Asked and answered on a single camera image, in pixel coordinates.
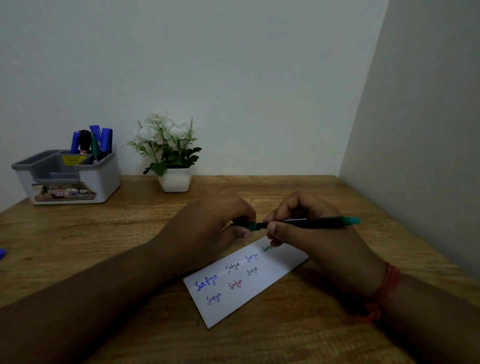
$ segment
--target wood grain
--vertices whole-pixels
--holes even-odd
[[[122,178],[100,205],[32,206],[0,214],[0,306],[148,241],[188,201],[238,193],[261,220],[295,190],[358,216],[358,231],[385,260],[480,305],[480,286],[385,212],[333,176],[195,176],[166,194],[154,177]],[[251,241],[264,232],[256,232]],[[226,251],[226,256],[251,241]],[[307,261],[207,330],[181,278],[116,328],[88,363],[411,363],[395,334],[359,324],[353,303]]]

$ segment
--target desk organizer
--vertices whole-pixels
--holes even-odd
[[[120,186],[115,153],[94,163],[92,155],[46,150],[12,168],[34,205],[99,204]]]

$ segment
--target white pot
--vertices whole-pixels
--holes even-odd
[[[167,169],[158,181],[165,192],[187,192],[192,179],[192,168]]]

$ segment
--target wooden table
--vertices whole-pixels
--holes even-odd
[[[236,192],[261,220],[295,190],[358,216],[367,244],[404,272],[480,305],[480,286],[377,206],[333,176],[196,176],[185,194],[154,177],[124,177],[100,205],[32,206],[0,214],[0,306],[148,241],[185,203]],[[252,241],[264,232],[255,232]],[[226,251],[226,256],[241,246]],[[307,261],[207,330],[181,278],[162,287],[88,363],[411,363],[395,334],[356,322],[351,304]]]

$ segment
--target red wrist band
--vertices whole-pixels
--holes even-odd
[[[371,324],[373,321],[378,320],[381,316],[378,304],[396,287],[399,280],[400,270],[396,266],[387,263],[387,271],[384,280],[378,287],[377,291],[375,291],[375,293],[365,302],[365,308],[369,314],[367,316],[356,315],[357,319],[365,324]]]

